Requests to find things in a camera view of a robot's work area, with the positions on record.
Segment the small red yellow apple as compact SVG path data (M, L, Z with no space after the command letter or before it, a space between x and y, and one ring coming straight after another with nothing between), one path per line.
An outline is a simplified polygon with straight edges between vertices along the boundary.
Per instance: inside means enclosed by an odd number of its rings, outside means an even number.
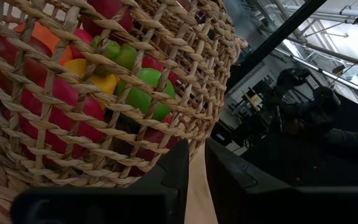
M93 41L93 37L83 29L76 28L73 31L73 34L88 45L90 45ZM84 58L81 52L73 44L70 44L70 50L72 53L72 59Z

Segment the round orange fruit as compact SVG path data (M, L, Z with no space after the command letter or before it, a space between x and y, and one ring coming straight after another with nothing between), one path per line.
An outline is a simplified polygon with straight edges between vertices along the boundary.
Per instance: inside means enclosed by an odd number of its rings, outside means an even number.
M35 22L34 29L32 31L32 37L35 37L37 40L45 44L52 53L55 52L55 47L60 41L60 38L55 36L50 30L38 22ZM60 64L63 65L65 62L73 58L72 52L69 46L67 46L63 52L63 55L60 58Z

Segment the black aluminium frame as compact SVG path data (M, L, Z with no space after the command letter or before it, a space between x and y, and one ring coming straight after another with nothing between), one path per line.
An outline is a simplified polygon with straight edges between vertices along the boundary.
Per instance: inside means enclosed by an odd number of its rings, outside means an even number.
M302 22L319 9L327 0L307 0L295 13L290 16L272 35L245 57L240 66L231 67L231 77L227 81L228 93L248 73L251 72L274 48L283 42Z

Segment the green apple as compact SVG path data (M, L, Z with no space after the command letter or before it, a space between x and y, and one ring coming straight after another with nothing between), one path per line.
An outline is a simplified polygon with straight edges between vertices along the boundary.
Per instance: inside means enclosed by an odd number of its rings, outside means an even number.
M153 68L143 68L138 72L137 77L140 80L151 85L152 87L156 87L161 75L162 73L160 71L155 70ZM114 92L115 95L121 96L125 84L126 83L124 80L120 80L118 82ZM167 80L166 87L163 90L163 92L168 96L170 96L171 98L175 98L175 90L170 80ZM127 98L125 100L126 104L140 109L143 114L146 114L148 112L151 101L152 101L152 97L150 95L146 94L144 91L133 86L131 87L127 95ZM163 103L157 103L154 113L152 115L152 119L163 121L170 112L171 112L171 108L169 108L167 105Z

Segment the yellow bell pepper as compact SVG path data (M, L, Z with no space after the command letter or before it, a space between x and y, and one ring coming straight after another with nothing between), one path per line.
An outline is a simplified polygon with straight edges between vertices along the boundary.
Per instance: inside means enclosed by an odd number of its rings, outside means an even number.
M63 66L80 77L86 74L86 60L83 58L73 59L65 62ZM96 72L91 77L91 82L107 94L112 95L117 86L117 78L111 75L98 75Z

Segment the green toy cucumber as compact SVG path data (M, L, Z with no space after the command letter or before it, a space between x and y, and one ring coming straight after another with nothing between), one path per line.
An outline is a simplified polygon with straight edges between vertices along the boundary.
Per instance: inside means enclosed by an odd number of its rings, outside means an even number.
M91 46L96 49L100 41L101 38L99 35L94 36ZM119 45L117 42L108 39L107 47L103 55L116 64L131 71L137 57L137 50L129 44ZM100 65L95 68L94 72L102 77L110 75L109 71Z

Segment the dark red apple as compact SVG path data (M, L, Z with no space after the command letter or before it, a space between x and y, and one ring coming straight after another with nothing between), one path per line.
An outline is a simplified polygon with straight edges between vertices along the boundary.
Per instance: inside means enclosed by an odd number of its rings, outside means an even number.
M172 113L169 113L167 117L163 120L163 122L170 124L171 121L172 121ZM160 143L164 135L165 134L159 130L148 128L146 133L144 134L144 139L149 142ZM171 136L165 147L167 149L172 149L175 146L175 144L180 140L181 140L180 137ZM150 162L154 158L155 153L149 149L144 149L143 147L140 147L136 156ZM139 177L144 174L145 172L141 171L138 167L134 166L130 169L128 176Z

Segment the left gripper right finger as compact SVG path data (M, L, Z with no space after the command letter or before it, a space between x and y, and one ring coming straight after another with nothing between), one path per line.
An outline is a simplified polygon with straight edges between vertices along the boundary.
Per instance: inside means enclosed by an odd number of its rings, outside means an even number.
M206 175L219 224L250 224L245 188L257 181L246 173L249 163L214 139L205 144Z

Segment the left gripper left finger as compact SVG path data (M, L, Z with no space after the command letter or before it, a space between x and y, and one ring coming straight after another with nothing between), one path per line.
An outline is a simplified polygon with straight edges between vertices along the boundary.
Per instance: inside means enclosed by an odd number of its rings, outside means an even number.
M136 224L184 224L189 176L189 145L178 141L156 165L128 187Z

